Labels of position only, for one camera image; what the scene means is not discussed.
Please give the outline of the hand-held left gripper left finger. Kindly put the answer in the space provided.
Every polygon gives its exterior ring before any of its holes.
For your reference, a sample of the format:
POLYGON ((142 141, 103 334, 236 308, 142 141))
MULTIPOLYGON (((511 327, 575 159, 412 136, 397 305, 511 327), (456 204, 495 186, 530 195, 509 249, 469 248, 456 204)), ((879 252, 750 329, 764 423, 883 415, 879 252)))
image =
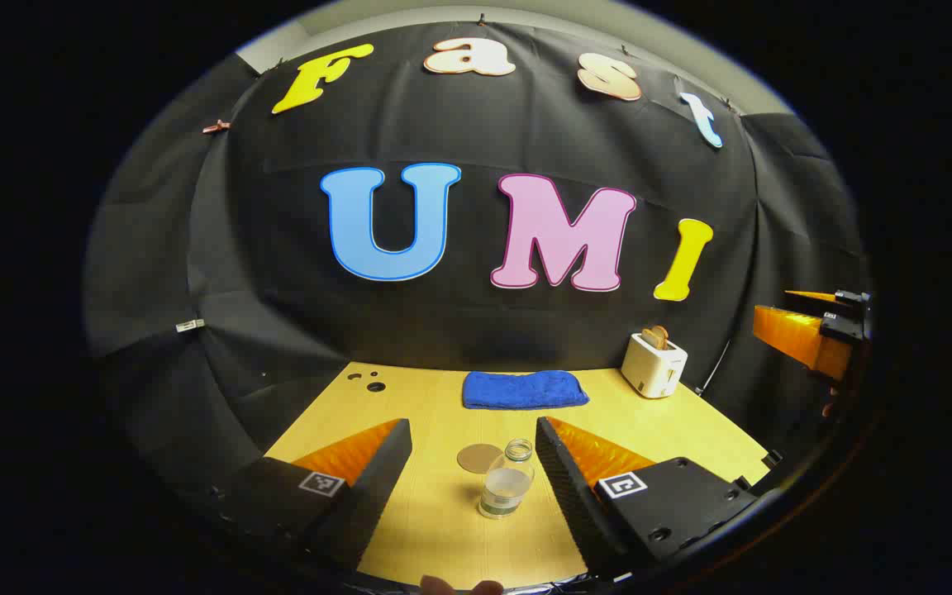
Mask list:
POLYGON ((292 462, 260 457, 228 479, 220 519, 272 556, 355 571, 411 452, 411 423, 397 418, 292 462))

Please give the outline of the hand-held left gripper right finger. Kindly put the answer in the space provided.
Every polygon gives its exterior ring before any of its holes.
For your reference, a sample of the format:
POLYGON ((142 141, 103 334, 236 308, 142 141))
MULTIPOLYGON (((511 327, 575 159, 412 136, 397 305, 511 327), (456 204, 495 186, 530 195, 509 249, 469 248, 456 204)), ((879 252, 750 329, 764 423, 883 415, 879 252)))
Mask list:
POLYGON ((669 564, 756 501, 744 477, 728 482, 694 459, 653 462, 551 416, 535 448, 568 530, 600 578, 669 564))

